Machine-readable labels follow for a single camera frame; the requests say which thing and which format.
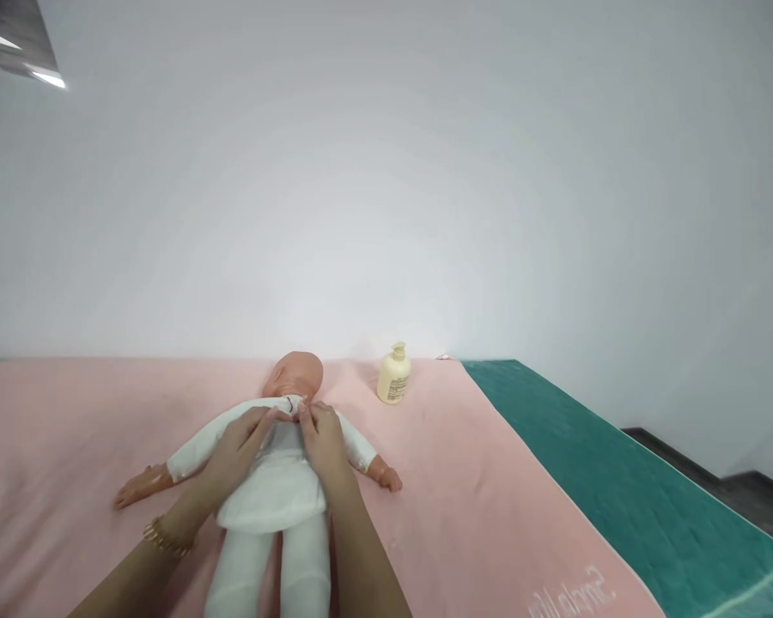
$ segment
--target bottle label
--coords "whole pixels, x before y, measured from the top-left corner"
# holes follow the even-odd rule
[[[406,378],[398,378],[389,383],[389,392],[386,394],[388,401],[396,401],[404,396],[406,390]]]

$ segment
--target bracelet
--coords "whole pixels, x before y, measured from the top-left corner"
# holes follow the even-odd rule
[[[162,516],[152,519],[152,521],[146,525],[143,529],[143,538],[155,545],[160,551],[168,552],[175,558],[183,558],[186,554],[192,551],[194,542],[189,545],[181,545],[174,539],[166,536],[161,527]]]

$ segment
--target white doll outfit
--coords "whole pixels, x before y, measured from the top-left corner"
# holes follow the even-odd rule
[[[201,429],[167,460],[175,481],[205,464],[226,426],[250,408],[268,406],[293,415],[302,397],[266,397],[236,405]],[[350,463],[363,473],[378,454],[338,414]],[[256,616],[260,582],[275,532],[283,530],[282,618],[326,618],[331,576],[326,497],[307,460],[301,426],[277,422],[247,479],[217,513],[228,532],[206,600],[207,618]]]

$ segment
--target doll head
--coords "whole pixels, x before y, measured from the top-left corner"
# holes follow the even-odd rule
[[[312,401],[324,379],[320,358],[309,352],[289,352],[277,362],[264,384],[262,397],[300,395]]]

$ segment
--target massage table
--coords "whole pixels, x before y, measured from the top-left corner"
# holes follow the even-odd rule
[[[414,615],[661,618],[647,587],[464,367],[413,365],[397,406],[374,394],[374,363],[326,363],[319,396],[401,474],[398,494],[359,479]],[[0,616],[66,615],[183,491],[116,512],[120,484],[256,397],[270,369],[232,360],[0,362]],[[163,614],[202,614],[222,538],[210,519]],[[261,615],[277,611],[275,554]]]
[[[464,368],[669,618],[773,618],[773,538],[518,361]]]
[[[115,512],[119,485],[254,397],[270,368],[0,362],[0,615],[67,614],[182,491]],[[653,595],[673,618],[773,616],[773,540],[522,365],[418,360],[395,407],[375,397],[376,379],[373,363],[329,362],[320,397],[405,481],[400,494],[360,483],[416,617],[653,618]],[[620,456],[663,488],[631,484]],[[700,506],[670,498],[680,494]],[[209,521],[166,615],[201,615],[221,542]],[[277,610],[274,560],[263,615]]]

